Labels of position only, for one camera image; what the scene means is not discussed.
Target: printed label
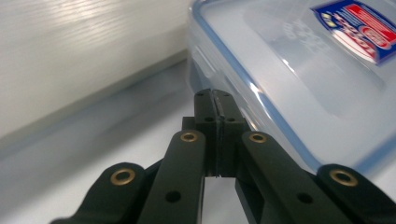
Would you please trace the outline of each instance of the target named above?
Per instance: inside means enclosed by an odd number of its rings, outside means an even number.
[[[361,58],[380,64],[396,55],[396,26],[373,8],[345,0],[312,10],[336,40]]]

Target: container lid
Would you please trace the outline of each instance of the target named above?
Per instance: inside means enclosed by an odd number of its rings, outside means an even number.
[[[197,1],[202,27],[306,164],[396,153],[396,2]]]

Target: white wall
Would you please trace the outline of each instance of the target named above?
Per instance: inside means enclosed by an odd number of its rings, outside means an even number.
[[[181,61],[189,2],[1,1],[0,149]]]

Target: white table surface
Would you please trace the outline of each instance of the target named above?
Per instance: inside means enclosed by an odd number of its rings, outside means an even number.
[[[193,116],[186,63],[107,97],[0,151],[0,223],[50,223],[73,215],[109,166],[161,159],[182,117]],[[374,179],[396,199],[396,165]],[[248,223],[234,180],[207,178],[203,223]]]

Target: clear plastic container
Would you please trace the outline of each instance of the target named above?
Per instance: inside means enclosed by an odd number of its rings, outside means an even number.
[[[394,28],[395,1],[345,2],[363,2]],[[347,48],[316,11],[332,4],[195,1],[191,66],[200,88],[231,93],[251,127],[306,170],[339,163],[374,174],[396,155],[396,46],[372,60]]]

